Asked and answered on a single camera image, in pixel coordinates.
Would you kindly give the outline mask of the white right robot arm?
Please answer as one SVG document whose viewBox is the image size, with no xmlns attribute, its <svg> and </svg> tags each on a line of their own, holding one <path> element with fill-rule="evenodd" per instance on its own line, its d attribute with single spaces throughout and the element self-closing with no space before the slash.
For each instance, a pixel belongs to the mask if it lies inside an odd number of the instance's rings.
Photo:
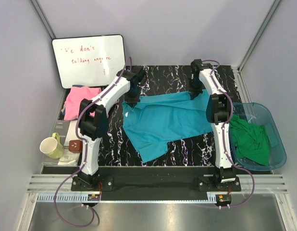
<svg viewBox="0 0 297 231">
<path fill-rule="evenodd" d="M 193 100 L 206 90 L 209 94 L 206 118 L 211 124 L 215 141 L 214 188 L 223 191 L 234 183 L 236 172 L 231 157 L 229 128 L 233 116 L 233 101 L 215 76 L 215 67 L 211 61 L 194 59 L 191 62 L 189 95 Z"/>
</svg>

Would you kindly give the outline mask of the teal t shirt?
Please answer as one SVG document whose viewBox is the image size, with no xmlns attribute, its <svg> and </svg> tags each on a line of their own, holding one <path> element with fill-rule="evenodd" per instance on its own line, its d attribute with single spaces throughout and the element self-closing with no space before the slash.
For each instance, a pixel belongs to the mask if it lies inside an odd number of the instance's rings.
<svg viewBox="0 0 297 231">
<path fill-rule="evenodd" d="M 141 96 L 140 102 L 123 107 L 123 129 L 144 163 L 167 153 L 167 144 L 212 132 L 206 119 L 210 95 L 206 90 L 195 99 L 187 91 Z"/>
</svg>

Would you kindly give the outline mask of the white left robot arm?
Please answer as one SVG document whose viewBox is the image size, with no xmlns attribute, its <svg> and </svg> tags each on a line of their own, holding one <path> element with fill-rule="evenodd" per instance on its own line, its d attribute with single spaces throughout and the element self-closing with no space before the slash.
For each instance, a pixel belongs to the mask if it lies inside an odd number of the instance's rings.
<svg viewBox="0 0 297 231">
<path fill-rule="evenodd" d="M 91 100 L 83 99 L 79 107 L 76 136 L 82 141 L 82 164 L 77 171 L 82 185 L 89 191 L 98 186 L 98 156 L 101 138 L 109 130 L 108 113 L 114 104 L 124 96 L 130 107 L 140 102 L 139 84 L 146 72 L 141 66 L 121 70 L 113 82 Z"/>
</svg>

